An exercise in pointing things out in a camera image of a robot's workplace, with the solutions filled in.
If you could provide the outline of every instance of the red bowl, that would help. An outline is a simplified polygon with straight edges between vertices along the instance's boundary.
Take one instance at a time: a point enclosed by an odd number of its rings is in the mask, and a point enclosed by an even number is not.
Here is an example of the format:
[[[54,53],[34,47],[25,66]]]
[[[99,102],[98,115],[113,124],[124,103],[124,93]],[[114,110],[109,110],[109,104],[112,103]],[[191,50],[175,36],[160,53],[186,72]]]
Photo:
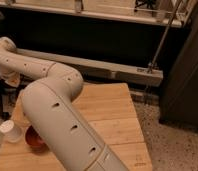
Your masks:
[[[38,135],[38,133],[34,130],[32,126],[30,126],[25,134],[26,143],[32,148],[42,148],[46,146],[44,141]]]

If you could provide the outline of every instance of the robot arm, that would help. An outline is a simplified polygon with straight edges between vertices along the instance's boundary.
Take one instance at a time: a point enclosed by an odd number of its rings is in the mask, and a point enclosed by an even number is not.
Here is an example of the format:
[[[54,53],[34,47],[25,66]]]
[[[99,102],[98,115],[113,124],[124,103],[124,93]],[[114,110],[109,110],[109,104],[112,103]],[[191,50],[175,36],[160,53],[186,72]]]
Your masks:
[[[128,170],[73,107],[83,87],[77,70],[18,55],[10,39],[0,38],[0,76],[16,86],[19,74],[36,80],[22,94],[24,113],[66,170]]]

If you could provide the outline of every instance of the white cylinder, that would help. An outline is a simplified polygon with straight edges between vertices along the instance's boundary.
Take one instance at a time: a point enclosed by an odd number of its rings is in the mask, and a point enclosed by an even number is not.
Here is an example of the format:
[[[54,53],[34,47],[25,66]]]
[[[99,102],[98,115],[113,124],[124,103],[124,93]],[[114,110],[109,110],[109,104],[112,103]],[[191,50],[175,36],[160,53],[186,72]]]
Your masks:
[[[7,120],[0,125],[0,132],[6,141],[15,143],[22,137],[22,129],[12,120]]]

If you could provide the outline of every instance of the terrazzo floor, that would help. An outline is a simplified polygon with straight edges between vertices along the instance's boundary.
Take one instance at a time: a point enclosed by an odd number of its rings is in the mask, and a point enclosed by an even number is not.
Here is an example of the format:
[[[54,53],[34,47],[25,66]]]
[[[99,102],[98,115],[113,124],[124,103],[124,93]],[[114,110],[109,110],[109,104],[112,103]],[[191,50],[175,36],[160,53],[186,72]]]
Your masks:
[[[11,111],[12,105],[6,100],[4,103]],[[181,126],[160,125],[158,106],[137,102],[134,105],[154,171],[198,171],[198,133]]]

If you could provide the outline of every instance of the wooden tabletop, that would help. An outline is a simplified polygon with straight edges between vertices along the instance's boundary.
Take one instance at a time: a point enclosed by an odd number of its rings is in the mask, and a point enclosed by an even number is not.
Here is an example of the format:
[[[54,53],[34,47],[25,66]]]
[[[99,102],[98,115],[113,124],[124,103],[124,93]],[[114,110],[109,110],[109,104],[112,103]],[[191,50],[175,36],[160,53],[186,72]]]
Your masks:
[[[152,170],[135,107],[126,84],[85,85],[73,102],[90,125],[119,156],[131,171]],[[22,127],[29,121],[17,99],[12,119]],[[0,171],[65,171],[51,151],[34,152],[24,140],[18,143],[3,141],[0,149]]]

